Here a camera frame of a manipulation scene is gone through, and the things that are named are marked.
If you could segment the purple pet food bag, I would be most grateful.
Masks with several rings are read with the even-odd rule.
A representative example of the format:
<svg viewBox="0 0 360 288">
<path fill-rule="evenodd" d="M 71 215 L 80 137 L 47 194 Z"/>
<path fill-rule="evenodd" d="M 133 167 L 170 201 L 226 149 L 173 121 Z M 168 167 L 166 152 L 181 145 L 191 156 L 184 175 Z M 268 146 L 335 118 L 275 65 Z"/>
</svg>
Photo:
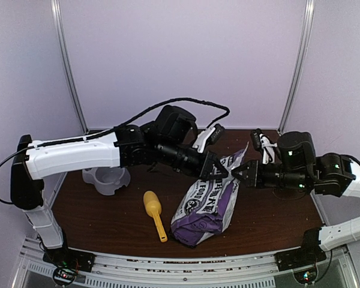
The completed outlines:
<svg viewBox="0 0 360 288">
<path fill-rule="evenodd" d="M 230 225 L 239 185 L 240 181 L 231 174 L 224 179 L 194 182 L 172 217 L 171 237 L 194 248 L 222 234 Z"/>
</svg>

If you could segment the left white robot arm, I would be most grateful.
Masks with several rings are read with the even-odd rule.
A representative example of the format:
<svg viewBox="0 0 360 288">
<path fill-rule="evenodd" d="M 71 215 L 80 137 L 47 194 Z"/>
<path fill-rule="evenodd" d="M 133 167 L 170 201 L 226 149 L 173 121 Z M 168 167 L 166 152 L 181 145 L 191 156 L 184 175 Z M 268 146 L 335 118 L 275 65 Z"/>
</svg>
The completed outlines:
<svg viewBox="0 0 360 288">
<path fill-rule="evenodd" d="M 11 201 L 25 212 L 45 249 L 51 250 L 51 257 L 61 266 L 71 265 L 74 253 L 67 248 L 66 237 L 44 202 L 45 177 L 97 167 L 125 168 L 155 163 L 203 181 L 228 176 L 216 154 L 206 149 L 224 130 L 217 120 L 197 132 L 196 117 L 190 112 L 166 103 L 160 109 L 155 120 L 142 126 L 127 121 L 74 138 L 40 141 L 28 134 L 20 138 L 11 165 Z M 185 145 L 189 131 L 194 131 L 195 139 Z"/>
</svg>

